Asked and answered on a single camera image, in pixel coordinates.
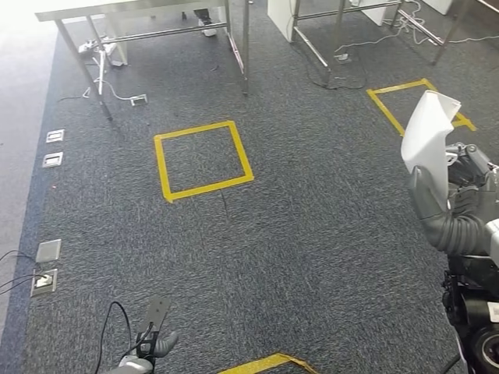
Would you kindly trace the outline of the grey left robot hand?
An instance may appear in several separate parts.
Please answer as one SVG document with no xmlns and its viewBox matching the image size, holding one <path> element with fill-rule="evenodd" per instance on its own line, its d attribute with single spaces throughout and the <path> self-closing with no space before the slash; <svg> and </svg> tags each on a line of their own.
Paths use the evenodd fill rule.
<svg viewBox="0 0 499 374">
<path fill-rule="evenodd" d="M 178 334 L 175 331 L 163 339 L 159 338 L 159 333 L 155 332 L 152 335 L 150 354 L 155 358 L 164 358 L 170 353 L 178 341 Z"/>
</svg>

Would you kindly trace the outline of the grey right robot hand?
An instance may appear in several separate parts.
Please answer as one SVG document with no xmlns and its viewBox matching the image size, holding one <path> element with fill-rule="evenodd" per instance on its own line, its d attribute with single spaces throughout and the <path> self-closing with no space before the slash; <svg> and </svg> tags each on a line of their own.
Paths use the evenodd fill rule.
<svg viewBox="0 0 499 374">
<path fill-rule="evenodd" d="M 455 143 L 446 150 L 454 158 L 447 167 L 447 185 L 455 187 L 454 202 L 441 198 L 436 179 L 427 168 L 416 166 L 409 178 L 412 205 L 420 221 L 433 230 L 456 225 L 470 217 L 480 224 L 498 218 L 498 166 L 474 144 Z"/>
</svg>

